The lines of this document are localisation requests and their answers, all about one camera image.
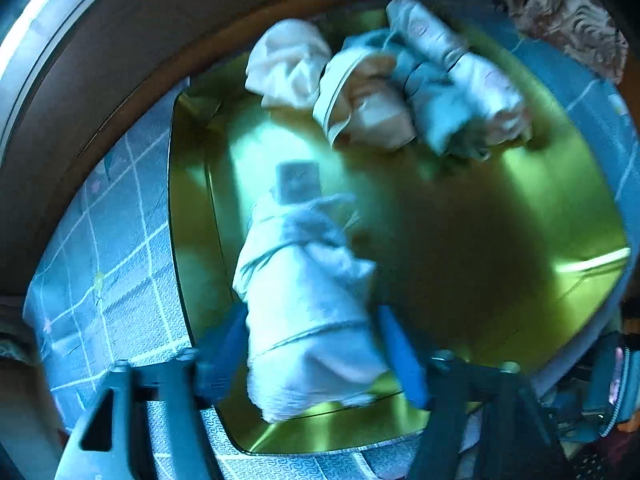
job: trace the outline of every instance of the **folded cloth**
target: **folded cloth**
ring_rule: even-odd
[[[249,54],[244,86],[264,96],[263,107],[311,110],[318,100],[322,69],[331,54],[314,25],[282,20],[264,33]]]
[[[467,51],[465,42],[417,0],[392,0],[386,14],[393,31],[449,72],[486,120],[486,143],[531,136],[524,98],[497,66]]]
[[[401,94],[386,80],[395,56],[356,46],[336,54],[320,80],[313,115],[333,146],[344,133],[349,142],[393,150],[415,138]]]
[[[373,30],[344,41],[343,48],[371,46],[396,57],[389,79],[410,106],[418,138],[438,155],[452,153],[486,158],[484,129],[466,92],[453,84],[447,71],[408,46],[398,32]]]
[[[233,287],[248,305],[248,394],[267,422],[320,402],[360,405],[387,370],[365,303],[375,264],[347,248],[331,209],[350,195],[258,200]]]

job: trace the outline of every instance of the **white cloth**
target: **white cloth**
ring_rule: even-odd
[[[354,257],[328,214],[350,200],[283,206],[267,194],[254,207],[233,287],[249,309],[249,397],[267,422],[369,402],[387,370],[365,310],[375,264]]]
[[[394,150],[416,136],[404,99],[385,77],[396,57],[379,48],[354,46],[326,66],[314,118],[333,146],[340,134],[349,142]]]
[[[392,0],[386,14],[393,31],[448,70],[453,83],[465,89],[486,121],[487,146],[518,137],[530,139],[531,116],[524,97],[497,66],[468,52],[464,39],[417,0]]]
[[[282,20],[262,35],[249,54],[244,86],[263,96],[263,107],[311,110],[331,54],[317,27],[303,20]]]

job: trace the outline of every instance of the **checkered tablecloth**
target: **checkered tablecloth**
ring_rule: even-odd
[[[553,91],[601,165],[632,249],[640,246],[638,136],[615,86],[552,47],[521,36],[492,0],[424,0],[482,28]],[[60,222],[28,290],[50,391],[69,429],[114,359],[167,360],[190,344],[178,296],[168,229],[167,167],[174,89],[148,111],[87,178]],[[588,325],[534,377],[544,392],[596,339],[618,305],[622,279]],[[160,479],[173,478],[162,405],[148,404]],[[416,435],[363,450],[317,456],[249,456],[202,413],[225,477],[232,480],[394,479],[407,473]],[[472,418],[466,444],[478,436]]]

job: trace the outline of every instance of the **gold tray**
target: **gold tray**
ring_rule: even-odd
[[[344,36],[385,27],[383,10],[319,23],[337,50]],[[260,107],[244,90],[247,54],[200,76],[178,98],[170,149],[170,220],[193,339],[228,312],[239,251],[274,165],[314,158],[325,194],[352,192],[362,218],[356,254],[378,262],[385,299],[402,318],[462,357],[534,371],[565,345],[612,289],[628,249],[609,189],[580,132],[551,92],[482,32],[453,24],[472,49],[519,86],[534,115],[527,146],[487,162],[437,158],[412,143],[395,153],[332,151],[310,112]],[[307,453],[367,446],[423,428],[392,374],[361,409],[336,403],[267,424],[241,367],[217,406],[239,449]]]

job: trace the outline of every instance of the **teal cloth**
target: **teal cloth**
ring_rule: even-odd
[[[373,46],[396,56],[396,68],[389,79],[404,93],[418,138],[436,154],[487,158],[482,120],[443,68],[429,62],[407,46],[398,32],[388,28],[350,36],[342,49],[352,46]]]

